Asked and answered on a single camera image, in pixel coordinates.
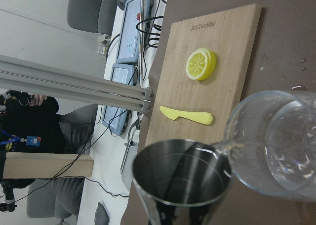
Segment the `steel jigger measuring cup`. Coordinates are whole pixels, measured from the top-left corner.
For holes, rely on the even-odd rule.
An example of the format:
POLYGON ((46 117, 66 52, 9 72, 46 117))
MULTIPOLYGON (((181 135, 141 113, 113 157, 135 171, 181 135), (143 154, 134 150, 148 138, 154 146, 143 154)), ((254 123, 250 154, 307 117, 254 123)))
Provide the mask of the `steel jigger measuring cup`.
POLYGON ((150 225, 206 225, 227 194, 233 171, 213 145, 170 139, 142 149, 132 174, 150 225))

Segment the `yellow lemon slice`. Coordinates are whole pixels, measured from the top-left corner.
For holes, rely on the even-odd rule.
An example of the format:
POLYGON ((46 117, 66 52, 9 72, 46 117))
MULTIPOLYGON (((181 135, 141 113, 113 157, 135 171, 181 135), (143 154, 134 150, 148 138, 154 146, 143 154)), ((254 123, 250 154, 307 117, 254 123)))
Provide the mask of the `yellow lemon slice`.
POLYGON ((191 80, 204 81, 214 72, 217 56, 207 48, 196 49, 186 63, 186 74, 191 80))

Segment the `grey office chair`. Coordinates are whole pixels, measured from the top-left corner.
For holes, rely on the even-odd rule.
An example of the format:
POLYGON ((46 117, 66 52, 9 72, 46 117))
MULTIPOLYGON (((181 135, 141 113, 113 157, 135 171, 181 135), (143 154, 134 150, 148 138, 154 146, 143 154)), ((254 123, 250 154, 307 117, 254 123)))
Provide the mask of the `grey office chair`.
POLYGON ((110 36, 117 10, 117 0, 69 0, 68 25, 80 31, 110 36))

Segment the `aluminium frame post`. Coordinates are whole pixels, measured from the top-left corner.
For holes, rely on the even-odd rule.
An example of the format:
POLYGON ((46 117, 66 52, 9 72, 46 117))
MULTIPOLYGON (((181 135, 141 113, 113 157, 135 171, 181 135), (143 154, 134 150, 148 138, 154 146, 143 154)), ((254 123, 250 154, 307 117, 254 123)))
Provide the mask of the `aluminium frame post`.
POLYGON ((147 114, 153 91, 26 60, 0 57, 0 86, 147 114))

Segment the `wooden plank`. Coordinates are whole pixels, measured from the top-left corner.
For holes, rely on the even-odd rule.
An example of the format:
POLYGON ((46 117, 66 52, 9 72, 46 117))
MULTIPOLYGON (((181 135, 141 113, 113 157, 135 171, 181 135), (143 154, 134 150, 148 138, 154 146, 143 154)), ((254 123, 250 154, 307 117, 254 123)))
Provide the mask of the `wooden plank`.
POLYGON ((94 160, 90 155, 9 152, 6 154, 3 178, 52 178, 71 164, 62 176, 90 177, 94 160))

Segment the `blue teach pendant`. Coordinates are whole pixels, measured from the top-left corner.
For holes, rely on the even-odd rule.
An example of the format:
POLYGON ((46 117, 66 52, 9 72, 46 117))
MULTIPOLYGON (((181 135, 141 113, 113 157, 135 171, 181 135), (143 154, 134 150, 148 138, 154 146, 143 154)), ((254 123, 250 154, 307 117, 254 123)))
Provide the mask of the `blue teach pendant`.
POLYGON ((137 63, 139 57, 141 0, 127 0, 119 36, 116 63, 137 63))
POLYGON ((137 83, 137 68, 131 64, 114 63, 111 81, 135 86, 137 83))

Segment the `bamboo cutting board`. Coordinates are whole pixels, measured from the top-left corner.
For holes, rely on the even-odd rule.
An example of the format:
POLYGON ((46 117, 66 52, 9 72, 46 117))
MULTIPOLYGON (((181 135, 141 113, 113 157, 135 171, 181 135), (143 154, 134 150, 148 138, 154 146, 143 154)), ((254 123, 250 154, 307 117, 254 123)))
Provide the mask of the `bamboo cutting board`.
POLYGON ((240 101, 260 14, 261 7, 250 4, 171 25, 145 145, 165 139, 222 140, 228 117, 240 101), (199 47, 217 58, 213 74, 202 81, 186 74, 187 60, 199 47), (213 122, 207 126, 171 120, 161 106, 208 112, 213 122))

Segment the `clear wine glass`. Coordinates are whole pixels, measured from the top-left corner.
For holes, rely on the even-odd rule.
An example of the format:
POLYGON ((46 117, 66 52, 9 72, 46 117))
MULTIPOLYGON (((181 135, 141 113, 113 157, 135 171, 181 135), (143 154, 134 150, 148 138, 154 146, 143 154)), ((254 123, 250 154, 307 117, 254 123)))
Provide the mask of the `clear wine glass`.
POLYGON ((230 114, 216 149, 250 189, 315 202, 315 93, 273 90, 245 98, 230 114))

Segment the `metal tray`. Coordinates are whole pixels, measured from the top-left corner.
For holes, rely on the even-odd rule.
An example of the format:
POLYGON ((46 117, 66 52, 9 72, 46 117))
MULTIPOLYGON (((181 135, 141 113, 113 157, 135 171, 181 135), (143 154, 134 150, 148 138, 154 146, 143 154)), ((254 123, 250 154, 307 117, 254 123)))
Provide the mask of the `metal tray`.
POLYGON ((132 174, 132 164, 138 152, 138 143, 129 139, 125 144, 125 153, 120 167, 120 173, 125 176, 132 174))

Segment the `metal grabber tongs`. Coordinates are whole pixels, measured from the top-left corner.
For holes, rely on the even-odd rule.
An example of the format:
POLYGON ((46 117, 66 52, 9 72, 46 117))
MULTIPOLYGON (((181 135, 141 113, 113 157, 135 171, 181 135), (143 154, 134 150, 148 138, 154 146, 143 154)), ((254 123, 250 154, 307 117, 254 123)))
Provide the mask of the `metal grabber tongs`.
POLYGON ((140 20, 139 20, 139 57, 138 57, 138 84, 141 89, 143 87, 143 51, 144 51, 144 33, 143 33, 143 20, 144 20, 145 0, 140 0, 140 20))

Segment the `yellow plastic knife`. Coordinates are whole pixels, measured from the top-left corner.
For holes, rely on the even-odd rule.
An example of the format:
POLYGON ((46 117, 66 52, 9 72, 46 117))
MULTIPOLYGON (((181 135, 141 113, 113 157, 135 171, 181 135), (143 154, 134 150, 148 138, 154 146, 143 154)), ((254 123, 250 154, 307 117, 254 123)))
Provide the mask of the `yellow plastic knife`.
POLYGON ((213 122, 213 115, 208 112, 180 111, 165 106, 160 106, 159 110, 164 116, 171 120, 176 120, 181 117, 203 125, 210 125, 213 122))

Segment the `seated person in black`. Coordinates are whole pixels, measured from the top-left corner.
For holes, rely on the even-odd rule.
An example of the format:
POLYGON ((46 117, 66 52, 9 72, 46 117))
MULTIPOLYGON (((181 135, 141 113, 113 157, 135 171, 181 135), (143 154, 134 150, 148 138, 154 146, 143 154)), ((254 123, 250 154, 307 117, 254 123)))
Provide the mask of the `seated person in black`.
POLYGON ((0 96, 0 148, 75 154, 90 141, 97 110, 90 104, 60 115, 54 97, 7 90, 0 96))

